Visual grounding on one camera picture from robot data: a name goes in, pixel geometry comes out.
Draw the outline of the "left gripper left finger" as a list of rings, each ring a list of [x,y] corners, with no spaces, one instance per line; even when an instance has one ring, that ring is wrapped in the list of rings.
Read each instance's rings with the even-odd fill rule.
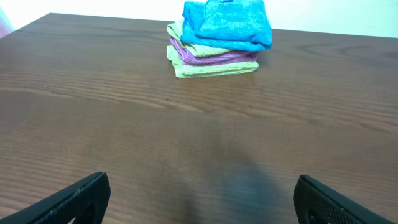
[[[1,219],[3,224],[101,224],[111,195],[108,176],[95,172]]]

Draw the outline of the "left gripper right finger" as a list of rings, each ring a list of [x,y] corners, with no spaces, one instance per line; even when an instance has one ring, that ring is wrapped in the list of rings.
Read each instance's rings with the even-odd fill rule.
[[[293,201],[300,224],[394,224],[309,175],[298,178]]]

